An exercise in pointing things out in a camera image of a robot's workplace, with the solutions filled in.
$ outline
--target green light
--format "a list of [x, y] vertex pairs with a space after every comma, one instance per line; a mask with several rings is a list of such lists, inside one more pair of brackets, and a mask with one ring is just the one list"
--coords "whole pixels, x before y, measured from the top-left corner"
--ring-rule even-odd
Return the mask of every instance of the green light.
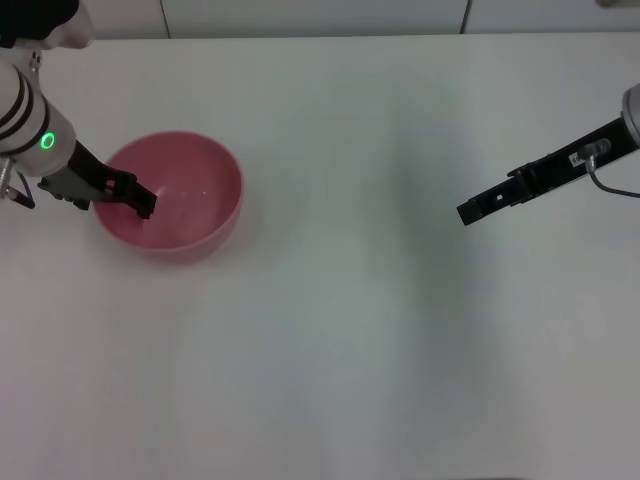
[[45, 133], [42, 136], [42, 140], [40, 140], [40, 146], [44, 150], [49, 150], [51, 147], [53, 147], [54, 143], [56, 143], [56, 136], [51, 132]]

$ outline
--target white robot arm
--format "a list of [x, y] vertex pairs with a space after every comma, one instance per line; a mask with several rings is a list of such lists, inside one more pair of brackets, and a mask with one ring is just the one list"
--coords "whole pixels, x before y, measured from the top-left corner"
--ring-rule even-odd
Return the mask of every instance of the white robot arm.
[[9, 187], [15, 169], [41, 177], [40, 188], [80, 209], [88, 209], [91, 201], [119, 202], [149, 218], [155, 195], [135, 175], [96, 159], [39, 88], [42, 49], [83, 48], [93, 37], [91, 20], [79, 0], [0, 2], [0, 50], [11, 49], [0, 57], [0, 198], [33, 206]]
[[473, 197], [458, 207], [465, 225], [504, 207], [513, 207], [589, 175], [598, 188], [609, 193], [640, 198], [640, 194], [604, 186], [596, 177], [607, 165], [640, 148], [640, 85], [627, 90], [619, 118], [540, 160], [508, 174], [507, 181]]

